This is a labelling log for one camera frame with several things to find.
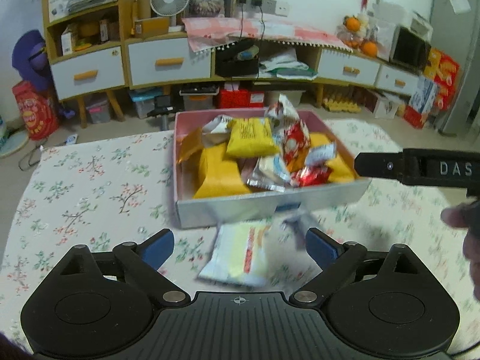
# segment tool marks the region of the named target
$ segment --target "blue label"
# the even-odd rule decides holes
[[[277,206],[275,208],[275,212],[284,212],[284,211],[290,211],[290,210],[297,210],[300,207],[301,203],[287,203],[287,204],[282,204],[281,206]]]

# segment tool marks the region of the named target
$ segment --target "drawer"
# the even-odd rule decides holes
[[[417,89],[418,80],[414,74],[383,65],[375,86],[386,91],[412,95]]]
[[[187,38],[133,43],[128,54],[132,86],[210,78],[211,54],[196,55]]]
[[[120,47],[67,59],[51,69],[59,99],[125,85]]]
[[[363,85],[375,84],[380,64],[352,54],[323,49],[318,64],[321,78]]]

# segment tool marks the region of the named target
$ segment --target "metal screw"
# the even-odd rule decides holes
[[[180,291],[169,291],[163,294],[163,299],[170,303],[178,303],[183,301],[186,295]]]
[[[299,291],[293,297],[301,303],[312,303],[317,299],[317,294],[311,291]]]

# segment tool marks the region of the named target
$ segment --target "table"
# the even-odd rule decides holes
[[[355,155],[400,150],[381,128],[366,122],[347,119],[328,125]],[[108,251],[124,241],[141,243],[169,227],[175,249],[161,274],[192,297],[202,290],[245,290],[197,279],[209,259],[216,229],[174,228],[172,141],[173,132],[167,131],[43,152],[18,205],[0,271],[0,330],[6,336],[28,345],[19,322],[22,306],[57,261],[79,243],[92,251]],[[462,256],[465,233],[440,221],[447,205],[436,188],[373,180],[356,204],[314,215],[338,242],[354,240],[380,251],[394,243],[410,245],[460,309],[460,328],[451,346],[458,351],[480,338],[480,305],[472,297],[469,267]],[[281,219],[275,221],[266,236],[269,283],[261,290],[282,290],[288,297],[320,269],[305,251],[296,249],[291,230],[278,225]]]

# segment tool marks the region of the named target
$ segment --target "red snack package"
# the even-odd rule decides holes
[[[305,168],[293,173],[292,180],[296,180],[300,187],[308,187],[311,185],[322,185],[328,182],[328,178],[332,173],[332,169],[327,166]]]
[[[283,143],[283,159],[290,172],[303,168],[305,157],[310,149],[310,134],[301,120],[285,129]]]

